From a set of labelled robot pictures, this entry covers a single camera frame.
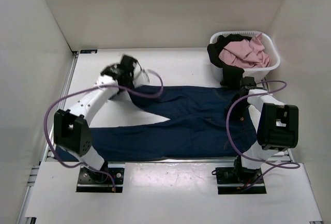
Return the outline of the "dark blue denim trousers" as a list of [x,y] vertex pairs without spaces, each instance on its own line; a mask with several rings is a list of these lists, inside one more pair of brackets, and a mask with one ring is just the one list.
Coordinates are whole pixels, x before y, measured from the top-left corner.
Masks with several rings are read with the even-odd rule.
[[[159,90],[159,98],[146,98]],[[235,156],[237,152],[231,146],[225,124],[225,109],[235,94],[228,88],[138,87],[130,95],[132,103],[145,112],[165,117],[165,121],[92,128],[93,147],[107,161]],[[240,152],[253,145],[257,134],[248,111],[242,118],[230,121],[230,133]]]

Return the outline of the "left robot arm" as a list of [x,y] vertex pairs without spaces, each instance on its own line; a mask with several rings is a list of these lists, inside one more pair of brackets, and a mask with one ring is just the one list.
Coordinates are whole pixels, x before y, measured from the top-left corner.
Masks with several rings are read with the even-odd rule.
[[141,68],[137,59],[123,55],[120,63],[109,65],[100,73],[92,91],[69,109],[54,114],[54,143],[84,163],[98,183],[106,181],[109,173],[105,159],[93,147],[89,125],[108,99],[121,91],[119,86],[133,88],[137,68]]

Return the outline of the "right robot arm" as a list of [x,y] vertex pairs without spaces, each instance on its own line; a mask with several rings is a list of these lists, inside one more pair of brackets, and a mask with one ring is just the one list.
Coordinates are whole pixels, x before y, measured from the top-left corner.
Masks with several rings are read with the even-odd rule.
[[[260,119],[255,142],[242,153],[232,140],[230,120],[242,118],[249,106],[254,106],[260,112]],[[239,92],[226,108],[225,116],[229,141],[238,154],[232,170],[237,182],[257,180],[262,164],[274,154],[295,148],[298,144],[298,107],[277,100],[272,93],[258,87],[253,77],[240,80]]]

